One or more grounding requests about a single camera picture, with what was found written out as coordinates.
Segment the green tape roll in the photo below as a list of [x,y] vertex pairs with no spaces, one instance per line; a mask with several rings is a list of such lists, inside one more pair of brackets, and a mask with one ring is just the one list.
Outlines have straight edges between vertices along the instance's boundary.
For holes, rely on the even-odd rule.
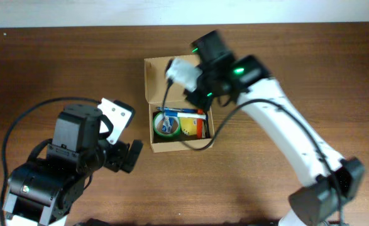
[[177,137],[181,133],[181,126],[180,121],[178,117],[173,117],[175,119],[175,122],[173,124],[172,132],[170,134],[162,132],[162,124],[165,117],[165,113],[159,112],[154,118],[153,118],[153,130],[155,133],[162,138],[173,138]]

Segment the white blue staples box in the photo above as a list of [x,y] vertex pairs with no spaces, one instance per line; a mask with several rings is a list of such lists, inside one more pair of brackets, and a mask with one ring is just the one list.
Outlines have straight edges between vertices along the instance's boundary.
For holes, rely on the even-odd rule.
[[162,132],[170,134],[172,132],[175,119],[173,117],[165,116],[162,124]]

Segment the white blue marker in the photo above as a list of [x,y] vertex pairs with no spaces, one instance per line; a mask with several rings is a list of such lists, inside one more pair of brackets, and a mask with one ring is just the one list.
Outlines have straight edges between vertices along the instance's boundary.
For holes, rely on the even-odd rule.
[[175,112],[175,111],[165,111],[166,116],[171,117],[184,117],[184,118],[195,118],[195,119],[206,119],[205,114],[187,113],[187,112]]

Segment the blue ballpoint pen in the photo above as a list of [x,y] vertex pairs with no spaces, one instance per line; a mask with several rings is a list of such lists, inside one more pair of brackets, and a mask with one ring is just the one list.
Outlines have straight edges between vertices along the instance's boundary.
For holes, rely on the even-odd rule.
[[173,108],[173,107],[157,107],[157,110],[160,111],[171,111],[171,112],[183,112],[183,113],[197,113],[197,109],[186,109],[186,108]]

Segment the yellow sticky note pad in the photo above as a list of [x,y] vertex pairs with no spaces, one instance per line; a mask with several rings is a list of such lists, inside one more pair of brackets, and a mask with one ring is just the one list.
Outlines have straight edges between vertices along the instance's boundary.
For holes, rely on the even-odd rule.
[[181,131],[186,136],[194,136],[197,134],[197,119],[189,117],[180,117]]

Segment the brown cardboard box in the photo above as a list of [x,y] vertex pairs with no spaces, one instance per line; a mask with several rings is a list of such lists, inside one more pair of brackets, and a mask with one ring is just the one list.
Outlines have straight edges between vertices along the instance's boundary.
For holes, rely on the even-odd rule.
[[[159,58],[146,58],[145,61],[145,98],[149,104],[149,125],[150,125],[150,145],[154,153],[162,153],[169,151],[180,151],[187,150],[185,145],[177,140],[177,137],[173,138],[162,138],[153,130],[153,118],[154,115],[159,112],[157,107],[162,106],[163,96],[167,87],[165,80],[165,68],[171,58],[179,57],[193,64],[194,66],[199,64],[199,59],[195,55],[182,55],[182,56],[166,56]],[[185,109],[196,109],[193,105],[185,100],[183,95],[184,88],[178,84],[173,84],[168,92],[166,106],[172,108],[185,108]],[[215,128],[212,116],[212,109],[208,112],[208,124],[210,136],[214,136]],[[201,148],[206,146],[211,138],[196,139],[195,137],[189,137],[181,134],[180,137],[185,142],[194,147]]]

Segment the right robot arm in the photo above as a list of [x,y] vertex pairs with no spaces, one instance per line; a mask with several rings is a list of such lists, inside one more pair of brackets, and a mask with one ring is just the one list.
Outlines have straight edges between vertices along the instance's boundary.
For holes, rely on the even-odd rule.
[[277,79],[253,55],[241,59],[217,31],[192,42],[200,60],[192,104],[208,108],[227,95],[268,134],[293,167],[302,187],[289,196],[291,210],[280,225],[320,225],[334,212],[342,213],[365,175],[356,157],[345,159],[309,125],[284,94]]

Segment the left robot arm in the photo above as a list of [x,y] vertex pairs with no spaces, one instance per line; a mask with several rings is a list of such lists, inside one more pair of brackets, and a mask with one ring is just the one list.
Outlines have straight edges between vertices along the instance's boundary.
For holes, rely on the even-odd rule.
[[134,108],[117,100],[104,99],[96,107],[65,106],[53,137],[36,145],[26,162],[5,177],[1,222],[20,217],[33,225],[58,223],[90,185],[94,172],[132,172],[143,143],[124,143],[119,137],[134,115]]

